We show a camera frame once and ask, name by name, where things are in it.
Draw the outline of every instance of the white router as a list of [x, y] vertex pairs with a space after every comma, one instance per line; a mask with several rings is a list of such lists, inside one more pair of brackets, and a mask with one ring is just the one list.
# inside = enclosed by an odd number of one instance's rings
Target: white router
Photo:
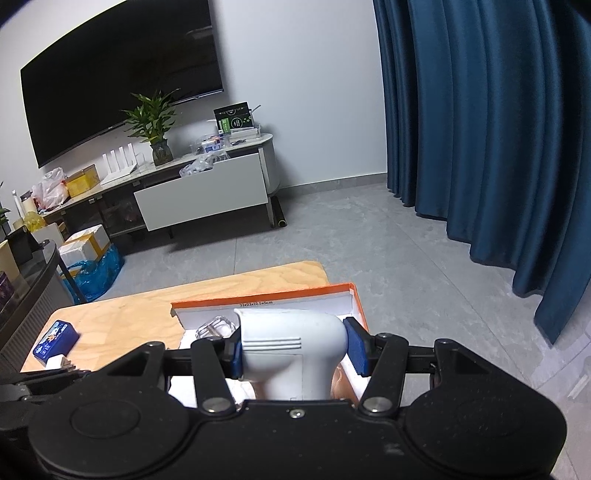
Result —
[[112, 162], [109, 162], [109, 159], [107, 158], [107, 154], [103, 153], [103, 160], [107, 164], [107, 170], [109, 171], [109, 174], [104, 179], [102, 179], [100, 181], [101, 185], [106, 185], [107, 183], [110, 183], [114, 180], [118, 180], [123, 177], [126, 177], [127, 175], [130, 175], [131, 172], [133, 172], [137, 168], [138, 162], [135, 159], [134, 146], [130, 143], [130, 144], [128, 144], [127, 147], [128, 147], [129, 155], [125, 155], [125, 151], [124, 151], [123, 147], [119, 147], [119, 153], [120, 153], [119, 157], [123, 161], [124, 167], [120, 167], [119, 160], [117, 159], [117, 155], [115, 154], [115, 150], [111, 150]]

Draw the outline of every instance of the yellow box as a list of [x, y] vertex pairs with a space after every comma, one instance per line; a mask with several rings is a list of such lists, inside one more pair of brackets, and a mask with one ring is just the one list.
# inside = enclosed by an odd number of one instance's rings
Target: yellow box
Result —
[[75, 197], [87, 192], [100, 182], [99, 174], [96, 172], [95, 164], [77, 171], [66, 179], [66, 187], [70, 197]]

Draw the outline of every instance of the gray tile floor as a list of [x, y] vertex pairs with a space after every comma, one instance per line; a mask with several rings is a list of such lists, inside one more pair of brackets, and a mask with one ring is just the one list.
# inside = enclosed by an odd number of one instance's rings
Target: gray tile floor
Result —
[[[282, 206], [283, 229], [269, 229], [261, 206], [178, 226], [173, 240], [153, 232], [120, 242], [126, 264], [103, 298], [318, 260], [332, 282], [357, 285], [372, 333], [397, 333], [414, 345], [453, 338], [554, 400], [569, 424], [554, 473], [591, 479], [591, 382], [569, 396], [591, 378], [591, 289], [551, 348], [532, 321], [539, 296], [515, 296], [512, 271], [471, 262], [469, 245], [448, 239], [444, 222], [417, 217], [385, 186], [313, 193]], [[421, 375], [408, 379], [404, 402], [427, 386]]]

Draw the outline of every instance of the blue curtain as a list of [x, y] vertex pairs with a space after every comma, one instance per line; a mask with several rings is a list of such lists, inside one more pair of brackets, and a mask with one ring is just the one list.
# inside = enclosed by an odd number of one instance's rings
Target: blue curtain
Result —
[[591, 278], [591, 28], [562, 0], [374, 0], [388, 188], [543, 293], [554, 343]]

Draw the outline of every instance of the baseboard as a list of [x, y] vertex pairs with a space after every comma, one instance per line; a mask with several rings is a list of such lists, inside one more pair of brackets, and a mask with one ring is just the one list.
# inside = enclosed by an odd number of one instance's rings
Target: baseboard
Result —
[[372, 173], [370, 175], [361, 175], [359, 177], [348, 177], [346, 179], [326, 180], [317, 183], [308, 183], [306, 185], [296, 185], [285, 187], [277, 192], [281, 197], [299, 197], [310, 193], [327, 192], [328, 190], [346, 189], [349, 187], [361, 187], [362, 185], [373, 185], [377, 183], [385, 184], [387, 174]]

